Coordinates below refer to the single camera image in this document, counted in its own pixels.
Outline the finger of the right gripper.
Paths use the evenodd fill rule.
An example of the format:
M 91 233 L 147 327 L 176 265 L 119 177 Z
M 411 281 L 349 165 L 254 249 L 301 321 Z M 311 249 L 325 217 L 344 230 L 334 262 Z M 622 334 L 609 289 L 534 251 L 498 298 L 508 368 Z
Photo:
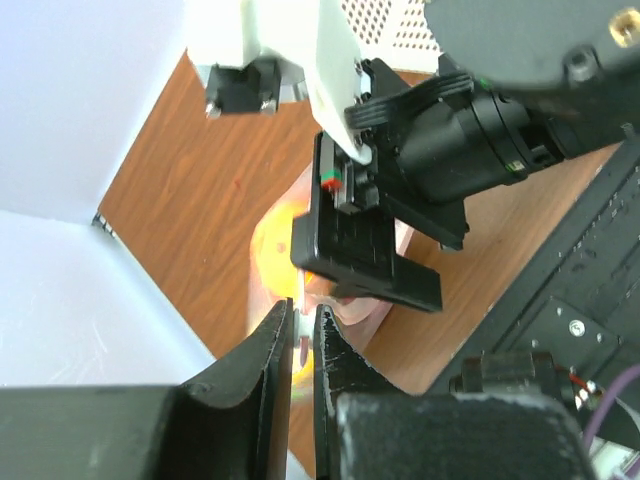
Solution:
M 382 294 L 394 256 L 394 220 L 379 210 L 348 215 L 321 202 L 293 220 L 292 263 L 339 287 Z
M 375 298 L 427 313 L 443 308 L 439 273 L 398 254 L 382 269 L 338 265 L 329 278 L 336 298 Z

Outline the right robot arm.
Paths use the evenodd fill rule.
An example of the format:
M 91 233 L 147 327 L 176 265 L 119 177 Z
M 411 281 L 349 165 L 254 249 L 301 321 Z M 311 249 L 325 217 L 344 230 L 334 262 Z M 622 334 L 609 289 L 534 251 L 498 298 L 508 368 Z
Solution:
M 639 132 L 635 1 L 429 1 L 437 72 L 410 86 L 383 60 L 359 72 L 348 107 L 361 165 L 316 136 L 310 208 L 293 221 L 290 258 L 338 298 L 442 307 L 436 271 L 396 250 L 403 222 L 458 251 L 466 198 Z

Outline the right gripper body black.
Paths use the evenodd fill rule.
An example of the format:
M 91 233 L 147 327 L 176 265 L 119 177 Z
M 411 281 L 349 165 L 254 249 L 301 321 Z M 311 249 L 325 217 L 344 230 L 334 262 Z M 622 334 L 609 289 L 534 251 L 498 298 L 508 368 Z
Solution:
M 380 59 L 362 72 L 371 89 L 349 109 L 372 161 L 348 159 L 326 133 L 315 141 L 314 188 L 332 216 L 394 218 L 460 250 L 469 231 L 464 201 L 530 174 L 530 114 L 442 58 L 444 73 L 409 86 Z

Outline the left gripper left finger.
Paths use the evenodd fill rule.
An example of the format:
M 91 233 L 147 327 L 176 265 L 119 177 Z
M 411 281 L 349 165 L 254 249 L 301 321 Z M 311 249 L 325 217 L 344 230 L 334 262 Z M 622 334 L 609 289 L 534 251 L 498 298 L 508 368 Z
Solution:
M 293 303 L 179 385 L 9 388 L 5 479 L 282 479 Z

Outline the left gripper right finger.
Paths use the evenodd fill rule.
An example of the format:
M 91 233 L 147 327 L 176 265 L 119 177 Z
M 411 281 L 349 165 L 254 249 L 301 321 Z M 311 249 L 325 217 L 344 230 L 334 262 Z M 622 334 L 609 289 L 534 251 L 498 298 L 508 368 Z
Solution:
M 448 388 L 406 393 L 346 340 L 331 308 L 313 334 L 320 479 L 592 479 L 568 376 L 546 352 L 469 358 Z

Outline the clear zip top bag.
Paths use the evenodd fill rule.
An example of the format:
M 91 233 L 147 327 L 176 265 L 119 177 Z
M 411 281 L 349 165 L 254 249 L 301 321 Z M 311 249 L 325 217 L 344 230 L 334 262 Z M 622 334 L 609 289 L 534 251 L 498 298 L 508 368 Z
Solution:
M 297 201 L 306 204 L 308 210 L 311 177 L 311 169 L 306 168 L 270 209 L 278 203 Z M 274 297 L 262 285 L 250 247 L 247 315 L 247 332 L 249 334 L 257 328 L 276 302 L 288 298 Z M 302 314 L 300 326 L 304 335 L 293 349 L 291 395 L 294 401 L 302 402 L 309 400 L 312 392 L 313 353 L 311 327 L 315 318 L 316 306 L 319 304 L 330 306 L 347 339 L 356 349 L 362 350 L 390 312 L 391 305 L 373 298 L 336 299 L 330 295 L 330 290 L 333 286 L 330 281 L 310 272 L 304 272 L 299 269 L 298 271 L 300 295 L 297 300 L 290 299 L 293 300 L 294 307 Z

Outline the yellow fake lemon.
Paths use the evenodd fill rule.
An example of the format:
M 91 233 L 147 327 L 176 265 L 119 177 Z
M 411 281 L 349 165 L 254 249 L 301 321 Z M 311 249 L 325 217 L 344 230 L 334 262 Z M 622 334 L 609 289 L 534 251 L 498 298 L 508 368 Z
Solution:
M 251 254 L 262 285 L 274 297 L 297 300 L 300 295 L 298 269 L 290 259 L 293 219 L 307 205 L 286 201 L 274 205 L 254 230 Z

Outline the white perforated plastic basket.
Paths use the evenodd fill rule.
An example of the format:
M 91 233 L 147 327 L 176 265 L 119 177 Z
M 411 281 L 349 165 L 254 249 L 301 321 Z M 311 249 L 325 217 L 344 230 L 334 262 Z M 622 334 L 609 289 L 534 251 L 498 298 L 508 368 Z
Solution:
M 421 0 L 348 0 L 341 8 L 366 58 L 395 70 L 433 74 L 441 50 Z

